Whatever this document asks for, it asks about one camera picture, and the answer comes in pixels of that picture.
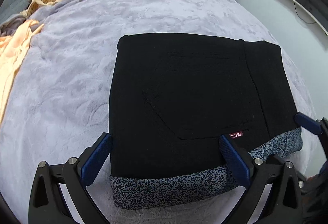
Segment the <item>metal bolt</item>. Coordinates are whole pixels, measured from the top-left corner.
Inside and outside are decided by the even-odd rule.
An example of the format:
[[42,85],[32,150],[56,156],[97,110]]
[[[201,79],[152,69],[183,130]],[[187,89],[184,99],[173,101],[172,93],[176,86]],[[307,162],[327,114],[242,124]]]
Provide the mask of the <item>metal bolt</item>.
[[39,163],[39,168],[43,168],[45,165],[46,165],[46,162],[45,161],[41,161]]
[[257,164],[257,165],[262,165],[262,164],[263,164],[263,160],[260,159],[260,158],[255,158],[254,162],[255,162],[255,164]]
[[71,165],[75,164],[77,162],[77,158],[76,157],[71,157],[69,160],[68,160],[68,163],[70,163]]
[[294,166],[293,163],[290,161],[287,161],[285,164],[288,168],[292,168]]

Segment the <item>red label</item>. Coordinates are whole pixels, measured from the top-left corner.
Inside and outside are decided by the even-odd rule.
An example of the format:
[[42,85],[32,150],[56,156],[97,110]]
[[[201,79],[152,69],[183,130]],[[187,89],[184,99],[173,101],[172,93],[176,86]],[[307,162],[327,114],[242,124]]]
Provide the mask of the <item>red label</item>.
[[235,132],[235,133],[231,133],[229,134],[231,138],[238,138],[240,136],[243,136],[243,132],[242,131],[239,131],[239,132]]

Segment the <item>lavender fleece blanket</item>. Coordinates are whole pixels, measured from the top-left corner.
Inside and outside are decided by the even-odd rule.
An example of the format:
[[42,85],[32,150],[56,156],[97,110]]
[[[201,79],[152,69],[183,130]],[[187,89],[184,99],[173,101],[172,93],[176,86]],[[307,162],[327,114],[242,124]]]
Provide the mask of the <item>lavender fleece blanket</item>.
[[[0,191],[23,224],[38,163],[66,162],[108,131],[109,89],[120,37],[196,33],[278,44],[234,0],[64,0],[31,18],[45,27],[32,38],[0,129]],[[282,60],[297,109],[314,117],[304,81],[283,49]],[[304,172],[317,141],[306,131],[301,136],[303,149],[288,158]],[[221,223],[243,192],[238,187],[185,205],[123,210],[113,204],[109,175],[108,158],[88,191],[111,223]],[[82,223],[64,187],[63,192]]]

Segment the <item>white wall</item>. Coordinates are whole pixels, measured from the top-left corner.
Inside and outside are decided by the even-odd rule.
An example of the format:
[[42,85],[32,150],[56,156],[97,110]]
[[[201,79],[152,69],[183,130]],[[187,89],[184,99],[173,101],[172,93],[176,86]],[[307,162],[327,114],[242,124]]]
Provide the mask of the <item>white wall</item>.
[[[328,117],[328,37],[319,25],[300,20],[291,0],[236,0],[273,34],[298,67],[309,89],[318,119]],[[297,12],[312,22],[301,8]],[[306,175],[319,172],[325,161],[321,146],[311,160]]]

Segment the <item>orange cloth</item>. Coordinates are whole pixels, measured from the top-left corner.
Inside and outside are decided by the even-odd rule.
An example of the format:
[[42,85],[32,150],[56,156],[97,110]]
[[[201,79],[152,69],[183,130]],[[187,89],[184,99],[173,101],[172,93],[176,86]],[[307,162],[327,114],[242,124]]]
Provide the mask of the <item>orange cloth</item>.
[[44,26],[42,24],[32,32],[30,27],[38,23],[36,20],[27,20],[17,28],[13,36],[0,37],[0,124],[14,78],[30,47],[30,40]]

